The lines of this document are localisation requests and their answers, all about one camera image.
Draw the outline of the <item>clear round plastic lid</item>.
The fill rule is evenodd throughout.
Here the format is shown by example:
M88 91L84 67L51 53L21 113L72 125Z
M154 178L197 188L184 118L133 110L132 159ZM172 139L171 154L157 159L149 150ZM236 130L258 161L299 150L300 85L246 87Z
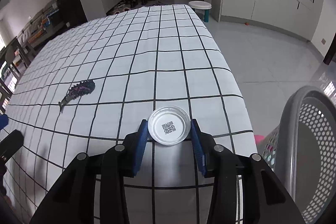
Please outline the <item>clear round plastic lid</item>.
M163 106L152 112L147 127L150 136L156 142L165 146L173 146L187 138L191 120L180 107Z

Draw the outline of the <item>red crumpled plastic bag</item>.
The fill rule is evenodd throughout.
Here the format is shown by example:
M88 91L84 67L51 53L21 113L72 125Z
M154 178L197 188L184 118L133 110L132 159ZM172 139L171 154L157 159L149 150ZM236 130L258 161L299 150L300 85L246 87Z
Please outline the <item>red crumpled plastic bag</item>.
M277 148L277 134L269 134L267 136L254 135L257 151L271 167L276 164L276 148Z

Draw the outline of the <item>white stool with teal legs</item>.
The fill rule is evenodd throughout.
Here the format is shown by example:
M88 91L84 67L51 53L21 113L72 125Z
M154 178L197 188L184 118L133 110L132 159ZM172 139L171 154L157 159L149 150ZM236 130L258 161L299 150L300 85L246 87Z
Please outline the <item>white stool with teal legs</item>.
M203 21L206 23L209 21L210 10L212 8L212 5L210 3L205 1L190 1L188 5L193 10L203 10L204 11Z

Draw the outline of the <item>grey perforated laundry basket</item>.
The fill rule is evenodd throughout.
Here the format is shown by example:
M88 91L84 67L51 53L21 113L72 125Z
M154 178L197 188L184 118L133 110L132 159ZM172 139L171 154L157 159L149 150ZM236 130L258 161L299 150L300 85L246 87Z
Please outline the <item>grey perforated laundry basket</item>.
M335 106L318 88L304 86L288 99L271 168L306 223L335 223Z

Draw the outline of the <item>dark purple fish toy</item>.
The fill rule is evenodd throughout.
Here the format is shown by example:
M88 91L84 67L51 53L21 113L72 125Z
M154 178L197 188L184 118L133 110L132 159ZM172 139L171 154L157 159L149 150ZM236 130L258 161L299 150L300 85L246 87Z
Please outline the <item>dark purple fish toy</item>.
M60 107L60 113L62 113L64 106L70 101L75 100L76 98L82 97L84 95L91 94L96 87L96 84L93 80L84 80L78 84L71 87L63 99L58 102Z

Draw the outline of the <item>white black-grid tablecloth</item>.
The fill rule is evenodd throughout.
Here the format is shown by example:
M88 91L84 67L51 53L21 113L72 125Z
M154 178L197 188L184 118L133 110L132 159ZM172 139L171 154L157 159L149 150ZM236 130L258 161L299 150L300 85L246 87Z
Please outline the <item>white black-grid tablecloth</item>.
M60 113L58 102L84 80L95 82L94 91ZM25 137L4 177L19 220L30 221L78 153L104 153L163 106L180 107L236 154L257 151L234 75L190 6L142 7L48 42L18 81L1 131Z

